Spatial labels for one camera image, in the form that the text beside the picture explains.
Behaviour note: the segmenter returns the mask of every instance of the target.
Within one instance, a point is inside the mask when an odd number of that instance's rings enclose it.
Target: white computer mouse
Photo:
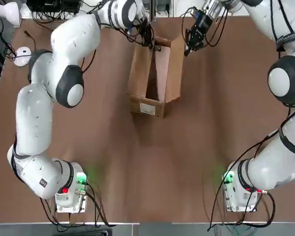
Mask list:
[[[30,60],[31,50],[28,47],[20,47],[16,51],[16,58],[14,64],[21,67],[27,65]]]

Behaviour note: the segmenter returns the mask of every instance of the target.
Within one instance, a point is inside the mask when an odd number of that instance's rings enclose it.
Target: cardboard box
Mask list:
[[[180,97],[183,53],[182,36],[155,37],[154,50],[136,45],[127,91],[131,112],[163,117],[166,103]]]

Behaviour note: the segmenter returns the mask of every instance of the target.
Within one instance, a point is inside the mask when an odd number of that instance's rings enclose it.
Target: brown table surface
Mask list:
[[[33,49],[23,30],[38,49],[50,48],[50,32],[30,20],[15,31],[14,48]],[[181,19],[158,19],[154,30],[174,38],[181,33]],[[125,93],[133,45],[112,29],[103,30],[101,38],[84,76],[81,104],[74,109],[55,105],[47,154],[81,164],[101,190],[109,222],[208,222],[226,167],[287,114],[267,87],[267,71],[277,59],[274,43],[249,18],[229,18],[217,47],[185,58],[181,98],[168,104],[159,119],[129,113]],[[0,79],[0,223],[48,221],[39,198],[16,179],[6,159],[15,135],[16,98],[28,83],[27,73],[27,66],[6,60]],[[295,181],[271,193],[275,221],[295,222]],[[222,196],[219,205],[216,222],[221,221]],[[93,213],[89,204],[87,213],[71,218],[93,222]],[[228,213],[225,221],[240,217]],[[266,221],[265,206],[246,219]],[[67,221],[67,215],[60,220]]]

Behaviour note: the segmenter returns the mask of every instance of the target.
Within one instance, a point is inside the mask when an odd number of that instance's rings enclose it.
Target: gray floor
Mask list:
[[[116,226],[113,228],[113,236],[213,236],[214,231],[207,232],[208,224],[192,225],[172,225],[172,224],[141,224],[139,226]],[[230,227],[229,232],[226,227],[218,227],[219,236],[295,236],[294,223],[273,223],[265,229],[258,229],[255,234],[252,230],[245,231],[247,227],[238,227],[237,232]],[[85,232],[92,230],[91,227],[83,229],[70,229],[63,235],[74,232]],[[56,236],[60,235],[56,227],[51,224],[38,225],[0,225],[0,236]]]

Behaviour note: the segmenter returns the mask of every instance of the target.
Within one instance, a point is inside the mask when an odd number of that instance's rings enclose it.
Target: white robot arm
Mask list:
[[[286,52],[269,69],[268,86],[280,102],[295,110],[295,0],[241,2],[259,30],[276,41],[278,50]],[[257,190],[270,190],[294,180],[295,113],[256,158],[230,167],[224,184],[228,211],[250,211],[256,204]]]
[[[66,21],[51,35],[52,52],[38,50],[29,61],[30,85],[21,89],[16,105],[16,139],[7,158],[16,176],[40,198],[55,196],[58,211],[81,212],[86,175],[77,163],[51,159],[45,150],[51,143],[54,102],[77,106],[84,94],[78,62],[100,42],[100,30],[112,22],[127,29],[144,18],[141,0],[107,1],[90,14]]]

